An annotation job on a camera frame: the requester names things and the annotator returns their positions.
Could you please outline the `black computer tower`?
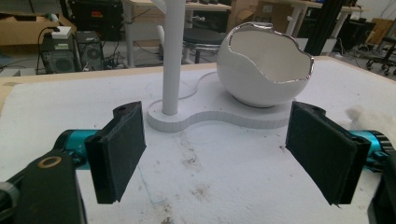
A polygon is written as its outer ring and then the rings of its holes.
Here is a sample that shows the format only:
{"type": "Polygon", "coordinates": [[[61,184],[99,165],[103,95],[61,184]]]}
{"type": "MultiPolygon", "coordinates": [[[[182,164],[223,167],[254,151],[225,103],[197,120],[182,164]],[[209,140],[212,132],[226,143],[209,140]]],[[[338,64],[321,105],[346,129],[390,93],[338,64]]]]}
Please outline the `black computer tower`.
{"type": "Polygon", "coordinates": [[[76,40],[83,71],[104,69],[104,56],[100,38],[94,31],[77,31],[76,40]]]}
{"type": "Polygon", "coordinates": [[[77,71],[73,37],[54,39],[44,35],[40,46],[41,60],[47,74],[73,73],[77,71]]]}

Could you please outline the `white-legged wooden desk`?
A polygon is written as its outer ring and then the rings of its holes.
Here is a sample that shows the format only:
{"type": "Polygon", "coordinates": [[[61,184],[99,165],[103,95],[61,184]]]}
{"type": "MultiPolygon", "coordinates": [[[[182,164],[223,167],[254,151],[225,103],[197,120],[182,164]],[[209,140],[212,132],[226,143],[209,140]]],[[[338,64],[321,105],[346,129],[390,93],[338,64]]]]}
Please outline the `white-legged wooden desk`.
{"type": "Polygon", "coordinates": [[[186,0],[121,0],[123,4],[125,41],[127,49],[127,67],[134,67],[134,42],[159,40],[158,25],[164,25],[182,40],[182,31],[191,27],[194,10],[230,11],[231,7],[223,4],[187,3],[186,0]]]}

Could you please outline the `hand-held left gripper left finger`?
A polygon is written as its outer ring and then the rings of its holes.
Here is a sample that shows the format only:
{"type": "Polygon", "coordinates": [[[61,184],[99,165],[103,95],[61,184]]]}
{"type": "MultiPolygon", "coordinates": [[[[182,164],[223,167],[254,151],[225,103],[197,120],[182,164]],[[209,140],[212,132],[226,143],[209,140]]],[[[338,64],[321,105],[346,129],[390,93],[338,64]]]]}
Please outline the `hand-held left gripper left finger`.
{"type": "Polygon", "coordinates": [[[113,119],[84,144],[97,202],[119,202],[146,149],[142,103],[116,107],[113,119]]]}

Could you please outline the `cardboard box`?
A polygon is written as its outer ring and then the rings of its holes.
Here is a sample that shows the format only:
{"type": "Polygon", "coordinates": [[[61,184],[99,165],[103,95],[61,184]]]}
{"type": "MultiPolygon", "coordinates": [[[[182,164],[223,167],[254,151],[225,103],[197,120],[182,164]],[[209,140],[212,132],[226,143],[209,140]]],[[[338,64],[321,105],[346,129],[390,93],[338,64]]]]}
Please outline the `cardboard box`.
{"type": "Polygon", "coordinates": [[[68,26],[73,32],[77,30],[63,15],[0,12],[0,47],[36,44],[38,35],[44,28],[57,26],[68,26]]]}

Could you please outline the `black round stool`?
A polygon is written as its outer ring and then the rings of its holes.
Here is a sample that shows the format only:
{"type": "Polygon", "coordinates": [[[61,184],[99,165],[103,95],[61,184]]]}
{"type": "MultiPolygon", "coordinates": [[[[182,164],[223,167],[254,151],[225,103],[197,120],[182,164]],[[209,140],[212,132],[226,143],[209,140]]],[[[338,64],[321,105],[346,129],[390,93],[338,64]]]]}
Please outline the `black round stool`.
{"type": "Polygon", "coordinates": [[[186,28],[183,34],[183,47],[195,51],[194,62],[199,63],[202,51],[217,52],[225,37],[225,34],[216,31],[186,28]]]}

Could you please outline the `white eggshell-shaped bowl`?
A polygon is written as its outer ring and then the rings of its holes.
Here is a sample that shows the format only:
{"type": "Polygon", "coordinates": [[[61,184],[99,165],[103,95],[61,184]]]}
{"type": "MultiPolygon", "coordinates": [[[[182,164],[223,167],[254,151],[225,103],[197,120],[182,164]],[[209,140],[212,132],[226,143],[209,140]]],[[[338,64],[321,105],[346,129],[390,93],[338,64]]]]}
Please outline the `white eggshell-shaped bowl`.
{"type": "Polygon", "coordinates": [[[217,58],[219,81],[246,105],[270,107],[296,97],[314,70],[314,57],[267,22],[245,22],[226,35],[217,58]]]}

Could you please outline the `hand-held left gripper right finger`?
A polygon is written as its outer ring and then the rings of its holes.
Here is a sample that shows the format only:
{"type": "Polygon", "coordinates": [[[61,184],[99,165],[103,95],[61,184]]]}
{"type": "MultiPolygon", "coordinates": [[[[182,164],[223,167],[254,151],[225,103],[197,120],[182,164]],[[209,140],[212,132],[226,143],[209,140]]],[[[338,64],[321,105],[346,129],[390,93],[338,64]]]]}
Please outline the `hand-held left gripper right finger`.
{"type": "Polygon", "coordinates": [[[286,148],[329,204],[350,204],[371,142],[326,117],[320,107],[291,105],[286,148]]]}

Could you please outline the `black metal stand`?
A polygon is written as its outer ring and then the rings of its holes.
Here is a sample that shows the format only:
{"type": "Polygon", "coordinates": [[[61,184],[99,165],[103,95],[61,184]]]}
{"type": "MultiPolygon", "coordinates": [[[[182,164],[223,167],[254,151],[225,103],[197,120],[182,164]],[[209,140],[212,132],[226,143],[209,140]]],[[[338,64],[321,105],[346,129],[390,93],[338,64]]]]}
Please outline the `black metal stand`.
{"type": "Polygon", "coordinates": [[[326,40],[332,33],[332,26],[346,0],[325,0],[320,9],[313,33],[308,38],[304,51],[319,56],[326,40]]]}

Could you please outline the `small white box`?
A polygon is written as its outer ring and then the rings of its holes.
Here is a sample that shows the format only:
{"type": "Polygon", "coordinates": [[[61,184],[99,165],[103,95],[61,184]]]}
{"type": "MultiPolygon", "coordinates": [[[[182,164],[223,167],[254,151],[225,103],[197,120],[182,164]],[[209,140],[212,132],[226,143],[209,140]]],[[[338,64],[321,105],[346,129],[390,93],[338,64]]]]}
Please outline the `small white box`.
{"type": "Polygon", "coordinates": [[[72,29],[69,26],[58,26],[51,36],[54,39],[67,39],[72,34],[72,29]]]}

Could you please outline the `white stand with pole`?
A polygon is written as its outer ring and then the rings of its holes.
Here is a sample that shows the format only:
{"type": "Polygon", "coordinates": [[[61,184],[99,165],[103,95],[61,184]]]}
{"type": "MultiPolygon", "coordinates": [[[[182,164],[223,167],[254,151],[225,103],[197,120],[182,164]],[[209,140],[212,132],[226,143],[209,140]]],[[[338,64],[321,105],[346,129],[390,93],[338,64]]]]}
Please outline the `white stand with pole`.
{"type": "Polygon", "coordinates": [[[155,130],[177,133],[208,120],[228,122],[252,129],[277,129],[289,122],[291,103],[269,108],[244,105],[225,94],[212,72],[201,76],[193,87],[180,92],[182,40],[164,27],[163,94],[148,107],[147,122],[155,130]]]}

